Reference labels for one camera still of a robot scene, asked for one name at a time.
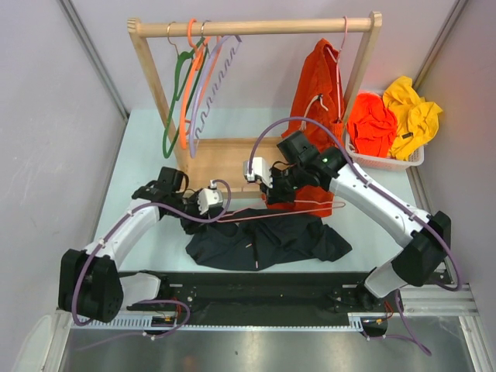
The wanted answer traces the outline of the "black shorts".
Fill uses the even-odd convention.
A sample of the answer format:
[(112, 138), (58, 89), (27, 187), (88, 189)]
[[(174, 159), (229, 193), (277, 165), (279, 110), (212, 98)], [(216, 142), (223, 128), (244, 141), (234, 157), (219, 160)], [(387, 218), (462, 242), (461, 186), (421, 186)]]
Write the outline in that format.
[(337, 231), (311, 214), (248, 208), (209, 224), (183, 220), (193, 261), (220, 270), (259, 271), (277, 264), (318, 259), (335, 262), (352, 251)]

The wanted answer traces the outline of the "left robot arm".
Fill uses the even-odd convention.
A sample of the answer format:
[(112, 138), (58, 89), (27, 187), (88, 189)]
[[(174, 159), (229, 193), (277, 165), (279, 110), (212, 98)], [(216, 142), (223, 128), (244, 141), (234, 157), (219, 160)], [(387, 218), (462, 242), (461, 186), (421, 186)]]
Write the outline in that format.
[(119, 268), (141, 237), (165, 215), (205, 216), (208, 198), (215, 192), (202, 188), (187, 196), (188, 183), (185, 173), (163, 167), (156, 180), (133, 192), (129, 207), (104, 236), (62, 256), (58, 306), (72, 314), (76, 325), (111, 322), (121, 309), (142, 301), (156, 310), (170, 304), (171, 290), (158, 276), (121, 277)]

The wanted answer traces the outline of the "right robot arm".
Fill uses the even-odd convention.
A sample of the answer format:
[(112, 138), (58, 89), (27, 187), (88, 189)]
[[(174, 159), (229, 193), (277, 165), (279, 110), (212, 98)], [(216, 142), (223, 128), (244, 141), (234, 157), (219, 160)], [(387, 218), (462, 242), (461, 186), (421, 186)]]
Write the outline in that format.
[(297, 191), (312, 186), (350, 202), (381, 226), (401, 250), (375, 267), (356, 289), (359, 305), (375, 311), (393, 291), (423, 286), (447, 256), (451, 220), (410, 206), (389, 192), (336, 147), (320, 151), (297, 131), (277, 145), (284, 170), (265, 167), (269, 180), (260, 185), (269, 204), (292, 202)]

